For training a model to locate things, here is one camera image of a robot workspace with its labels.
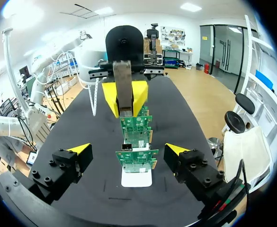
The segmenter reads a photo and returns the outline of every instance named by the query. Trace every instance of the stack of circuit boards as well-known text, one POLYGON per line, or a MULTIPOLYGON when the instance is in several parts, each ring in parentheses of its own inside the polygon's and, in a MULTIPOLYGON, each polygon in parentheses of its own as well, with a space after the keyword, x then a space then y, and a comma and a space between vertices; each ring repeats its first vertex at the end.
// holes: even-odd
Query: stack of circuit boards
POLYGON ((126 173, 145 173, 156 166, 153 155, 158 150, 150 150, 153 131, 148 124, 151 121, 146 106, 142 106, 137 117, 120 117, 124 144, 116 154, 126 173))

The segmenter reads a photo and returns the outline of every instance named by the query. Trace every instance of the yellow block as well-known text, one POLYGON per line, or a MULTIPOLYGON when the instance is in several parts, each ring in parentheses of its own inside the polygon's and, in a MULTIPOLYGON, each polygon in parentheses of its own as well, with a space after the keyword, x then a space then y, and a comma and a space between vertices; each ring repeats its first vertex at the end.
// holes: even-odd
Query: yellow block
POLYGON ((137 117, 139 111, 141 110, 143 104, 148 99, 148 83, 147 81, 132 81, 133 90, 133 116, 137 117))
POLYGON ((175 154, 177 154, 178 156, 179 156, 179 153, 181 153, 181 152, 191 151, 189 149, 181 148, 181 147, 175 146, 173 144, 169 144, 169 143, 166 143, 166 145, 168 145, 175 152, 175 154))
POLYGON ((90 145, 90 143, 86 143, 86 144, 80 145, 78 147, 70 148, 67 150, 71 150, 73 152, 76 152, 77 154, 80 154, 89 145, 90 145))
MULTIPOLYGON (((118 106, 117 106, 117 91, 115 82, 102 83, 102 88, 104 90, 105 100, 111 108, 114 116, 119 117, 118 106)), ((147 81, 132 81, 133 90, 133 116, 137 117, 139 111, 141 110, 143 104, 148 99, 148 83, 147 81)))
POLYGON ((115 82, 110 83, 102 83, 102 89, 104 91, 105 100, 108 103, 109 107, 111 108, 114 116, 117 118, 119 117, 118 114, 118 107, 117 107, 117 91, 116 91, 116 84, 115 82))

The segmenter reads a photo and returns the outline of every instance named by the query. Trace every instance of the screw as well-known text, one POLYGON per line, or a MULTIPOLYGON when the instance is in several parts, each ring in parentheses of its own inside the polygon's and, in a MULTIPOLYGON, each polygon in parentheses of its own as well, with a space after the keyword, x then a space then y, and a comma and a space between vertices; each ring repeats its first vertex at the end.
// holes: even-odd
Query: screw
POLYGON ((211 179, 210 178, 204 179, 203 184, 204 184, 204 186, 208 187, 211 184, 211 179))
POLYGON ((45 178, 44 178, 44 181, 45 181, 45 183, 46 183, 47 185, 52 184, 52 179, 51 179, 49 176, 45 177, 45 178))
POLYGON ((191 165, 190 165, 190 170, 191 170, 191 171, 194 171, 195 169, 196 169, 196 165, 195 165, 194 163, 191 164, 191 165))
POLYGON ((6 186, 6 192, 10 192, 11 191, 11 188, 10 188, 10 186, 6 186))
POLYGON ((33 170, 32 171, 32 175, 33 175, 34 178, 39 178, 40 177, 40 175, 39 175, 37 170, 33 170))
POLYGON ((61 169, 64 169, 64 168, 66 167, 66 164, 65 164, 65 163, 61 163, 61 164, 59 165, 59 167, 60 167, 61 169))
POLYGON ((54 165, 55 165, 55 162, 54 162, 53 160, 50 160, 50 161, 49 161, 49 164, 50 164, 50 166, 54 166, 54 165))
POLYGON ((203 160, 201 164, 202 164, 202 166, 206 166, 208 164, 208 161, 207 160, 203 160))
POLYGON ((224 176, 224 171, 218 171, 218 173, 217 173, 217 178, 223 178, 223 176, 224 176))

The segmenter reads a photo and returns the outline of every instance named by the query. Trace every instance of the black tabletop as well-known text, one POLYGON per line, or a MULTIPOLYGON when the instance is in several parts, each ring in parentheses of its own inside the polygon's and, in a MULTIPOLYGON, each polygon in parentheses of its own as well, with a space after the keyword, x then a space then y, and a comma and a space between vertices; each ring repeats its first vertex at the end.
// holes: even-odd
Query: black tabletop
POLYGON ((185 99, 169 78, 149 83, 146 106, 153 121, 152 149, 159 149, 152 171, 152 186, 124 188, 121 166, 115 155, 123 136, 119 119, 108 107, 101 85, 97 114, 92 115, 89 93, 82 90, 61 116, 39 151, 35 165, 48 163, 59 148, 92 144, 94 159, 77 184, 72 184, 52 206, 76 217, 112 225, 183 227, 197 221, 203 203, 184 184, 178 184, 163 160, 165 143, 204 152, 215 167, 205 136, 185 99))

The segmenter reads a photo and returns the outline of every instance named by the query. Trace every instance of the white cloth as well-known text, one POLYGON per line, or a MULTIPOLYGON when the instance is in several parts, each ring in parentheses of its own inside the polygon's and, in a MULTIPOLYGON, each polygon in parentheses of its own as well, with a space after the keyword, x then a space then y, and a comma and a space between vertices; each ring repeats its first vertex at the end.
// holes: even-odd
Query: white cloth
POLYGON ((240 160, 243 158, 248 183, 251 187, 269 168, 269 148, 266 145, 261 127, 235 134, 227 131, 224 135, 223 158, 226 182, 231 181, 237 173, 240 160))

